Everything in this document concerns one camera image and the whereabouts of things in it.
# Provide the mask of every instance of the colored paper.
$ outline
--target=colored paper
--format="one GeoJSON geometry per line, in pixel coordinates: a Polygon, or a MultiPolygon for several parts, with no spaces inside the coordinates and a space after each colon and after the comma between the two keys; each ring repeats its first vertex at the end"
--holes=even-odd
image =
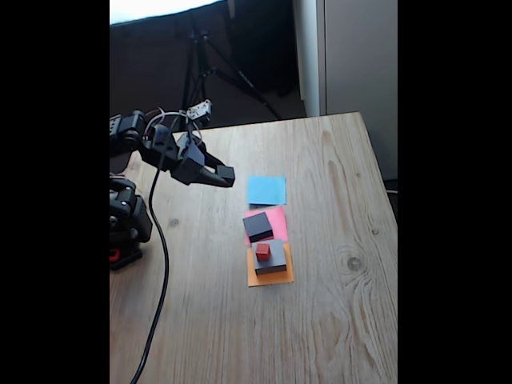
{"type": "Polygon", "coordinates": [[[286,270],[281,272],[271,272],[269,274],[257,275],[254,270],[253,250],[247,249],[247,285],[248,286],[267,286],[269,284],[282,284],[284,282],[294,281],[294,265],[291,262],[290,244],[284,245],[286,255],[286,270]]]}
{"type": "MultiPolygon", "coordinates": [[[[274,238],[280,238],[283,242],[288,242],[288,229],[286,227],[285,211],[282,206],[266,210],[248,210],[246,212],[246,218],[260,214],[261,212],[266,213],[270,226],[272,227],[272,232],[274,233],[274,238]]],[[[247,232],[244,233],[246,236],[246,245],[248,246],[250,244],[249,236],[247,236],[247,232]]]]}
{"type": "Polygon", "coordinates": [[[268,206],[286,204],[285,177],[249,176],[247,201],[249,204],[265,204],[268,206]]]}

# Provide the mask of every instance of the small red cube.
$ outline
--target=small red cube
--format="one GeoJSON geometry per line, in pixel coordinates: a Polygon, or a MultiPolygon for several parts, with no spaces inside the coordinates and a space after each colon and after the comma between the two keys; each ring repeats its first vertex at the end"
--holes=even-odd
{"type": "Polygon", "coordinates": [[[256,246],[256,258],[259,262],[268,262],[270,260],[270,246],[268,244],[258,244],[256,246]]]}

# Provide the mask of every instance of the blue paper square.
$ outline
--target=blue paper square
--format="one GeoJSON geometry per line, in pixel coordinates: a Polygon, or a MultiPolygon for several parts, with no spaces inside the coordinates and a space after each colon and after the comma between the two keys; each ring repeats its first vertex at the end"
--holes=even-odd
{"type": "Polygon", "coordinates": [[[265,204],[268,206],[286,204],[285,177],[249,176],[247,200],[249,204],[265,204]]]}

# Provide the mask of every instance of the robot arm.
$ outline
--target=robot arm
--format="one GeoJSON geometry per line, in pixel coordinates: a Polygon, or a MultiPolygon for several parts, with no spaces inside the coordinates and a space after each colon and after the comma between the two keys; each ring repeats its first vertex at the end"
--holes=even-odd
{"type": "MultiPolygon", "coordinates": [[[[211,103],[206,100],[188,109],[189,122],[206,123],[210,120],[211,103]]],[[[192,134],[187,127],[177,141],[169,129],[155,124],[149,130],[147,118],[140,110],[130,116],[110,118],[110,156],[129,154],[135,150],[142,160],[158,167],[165,153],[163,171],[169,171],[172,178],[185,185],[191,183],[232,187],[234,169],[206,151],[206,144],[192,134]]],[[[139,242],[148,242],[153,224],[147,214],[146,204],[135,193],[136,186],[130,180],[110,177],[110,269],[117,270],[140,258],[139,242]]]]}

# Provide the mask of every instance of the red part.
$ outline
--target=red part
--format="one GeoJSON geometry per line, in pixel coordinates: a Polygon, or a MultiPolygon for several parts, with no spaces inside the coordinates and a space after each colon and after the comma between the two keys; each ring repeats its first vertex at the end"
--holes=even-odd
{"type": "Polygon", "coordinates": [[[270,246],[268,244],[258,244],[256,246],[256,258],[259,262],[268,262],[270,260],[270,246]]]}
{"type": "Polygon", "coordinates": [[[110,250],[109,254],[109,262],[117,262],[119,261],[119,257],[121,256],[120,250],[110,250]]]}

